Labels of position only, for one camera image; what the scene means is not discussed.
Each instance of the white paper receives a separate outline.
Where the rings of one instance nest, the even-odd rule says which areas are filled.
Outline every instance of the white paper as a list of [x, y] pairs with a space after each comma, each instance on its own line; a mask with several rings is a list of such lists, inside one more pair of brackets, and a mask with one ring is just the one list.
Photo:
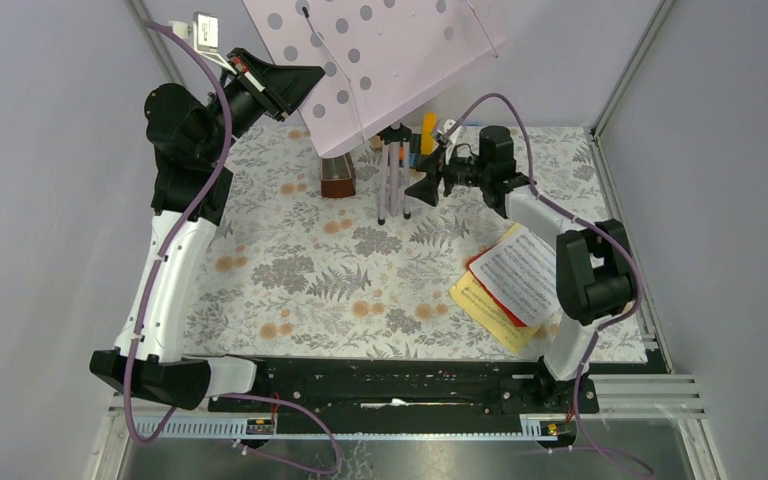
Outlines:
[[470, 270], [515, 317], [535, 327], [560, 309], [555, 257], [543, 240], [520, 228], [472, 262]]

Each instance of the white wall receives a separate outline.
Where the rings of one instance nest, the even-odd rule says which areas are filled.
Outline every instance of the white wall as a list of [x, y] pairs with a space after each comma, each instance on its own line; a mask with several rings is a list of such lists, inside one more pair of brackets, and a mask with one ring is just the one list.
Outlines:
[[80, 478], [139, 280], [164, 81], [122, 2], [0, 2], [0, 479]]
[[768, 478], [768, 2], [679, 2], [604, 145], [729, 478]]
[[[311, 11], [317, 1], [308, 0]], [[381, 0], [352, 0], [358, 8]], [[432, 1], [432, 0], [399, 0]], [[474, 72], [426, 108], [458, 117], [477, 97], [492, 91], [508, 95], [529, 125], [592, 125], [608, 100], [659, 0], [496, 0], [504, 8], [513, 41], [486, 71]], [[219, 16], [223, 51], [243, 47], [268, 59], [242, 0], [145, 0], [155, 20], [188, 20], [196, 10]], [[210, 86], [204, 74], [172, 52], [184, 80], [200, 99]], [[420, 109], [409, 120], [422, 121]], [[501, 103], [488, 103], [472, 121], [513, 124]]]

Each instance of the gray dot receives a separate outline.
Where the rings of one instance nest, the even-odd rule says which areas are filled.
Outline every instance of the gray dot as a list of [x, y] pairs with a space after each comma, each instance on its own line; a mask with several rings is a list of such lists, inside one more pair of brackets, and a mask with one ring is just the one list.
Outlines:
[[277, 13], [270, 13], [269, 16], [266, 17], [266, 23], [269, 24], [269, 27], [272, 30], [278, 30], [281, 28], [281, 25], [284, 25], [284, 19]]
[[307, 3], [307, 0], [296, 0], [296, 13], [298, 13], [301, 16], [304, 16], [304, 12], [302, 11], [302, 8], [307, 7], [307, 11], [310, 12], [310, 4]]
[[296, 47], [290, 45], [289, 47], [284, 49], [284, 58], [287, 60], [294, 62], [297, 58], [299, 58], [299, 51], [296, 50]]
[[346, 33], [349, 31], [349, 21], [345, 18], [338, 18], [336, 27], [338, 32]]

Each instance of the floral tablecloth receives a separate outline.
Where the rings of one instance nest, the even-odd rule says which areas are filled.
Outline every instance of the floral tablecloth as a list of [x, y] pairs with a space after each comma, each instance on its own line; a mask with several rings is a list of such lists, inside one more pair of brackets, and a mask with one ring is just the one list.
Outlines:
[[[474, 150], [478, 130], [467, 128], [464, 140]], [[541, 190], [584, 218], [605, 218], [583, 129], [529, 133]], [[234, 146], [231, 196], [197, 277], [185, 352], [536, 360], [545, 351], [557, 325], [513, 354], [447, 293], [464, 262], [512, 225], [477, 189], [456, 187], [436, 209], [413, 201], [411, 219], [379, 226], [379, 154], [368, 145], [352, 152], [358, 194], [324, 199], [308, 136], [298, 127], [255, 127]], [[644, 362], [637, 323], [605, 331], [594, 359]]]

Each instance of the table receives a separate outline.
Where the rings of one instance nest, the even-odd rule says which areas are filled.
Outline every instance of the table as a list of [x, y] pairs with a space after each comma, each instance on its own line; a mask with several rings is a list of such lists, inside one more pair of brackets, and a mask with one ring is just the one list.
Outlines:
[[[478, 131], [466, 128], [463, 140], [474, 151]], [[525, 172], [525, 145], [512, 131]], [[541, 190], [584, 218], [606, 218], [584, 130], [529, 134]], [[514, 354], [449, 297], [464, 263], [512, 225], [477, 189], [456, 187], [436, 209], [414, 200], [411, 219], [379, 226], [380, 155], [368, 144], [354, 150], [357, 195], [324, 199], [308, 137], [259, 126], [233, 147], [231, 195], [196, 279], [185, 352], [529, 361], [545, 352], [556, 324]], [[645, 362], [637, 322], [603, 332], [593, 360]]]

